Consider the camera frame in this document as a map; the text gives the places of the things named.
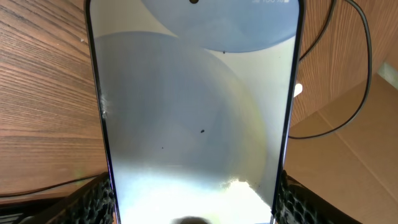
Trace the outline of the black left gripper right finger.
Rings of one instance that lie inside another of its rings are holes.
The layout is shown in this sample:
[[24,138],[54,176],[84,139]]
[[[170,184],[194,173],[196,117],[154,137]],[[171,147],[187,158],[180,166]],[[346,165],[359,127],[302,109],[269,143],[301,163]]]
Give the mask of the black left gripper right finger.
[[281,224],[360,224],[283,171],[272,208]]

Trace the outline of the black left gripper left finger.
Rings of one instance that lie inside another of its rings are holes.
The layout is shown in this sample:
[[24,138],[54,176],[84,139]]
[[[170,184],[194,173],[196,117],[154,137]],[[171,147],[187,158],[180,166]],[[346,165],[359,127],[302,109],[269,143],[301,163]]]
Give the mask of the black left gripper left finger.
[[113,224],[115,196],[107,172],[23,224]]

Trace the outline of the blue screen smartphone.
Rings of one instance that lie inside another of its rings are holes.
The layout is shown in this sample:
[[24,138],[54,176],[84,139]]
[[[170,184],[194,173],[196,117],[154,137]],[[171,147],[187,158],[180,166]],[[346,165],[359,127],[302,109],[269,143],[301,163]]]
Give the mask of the blue screen smartphone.
[[118,223],[272,223],[301,0],[89,0]]

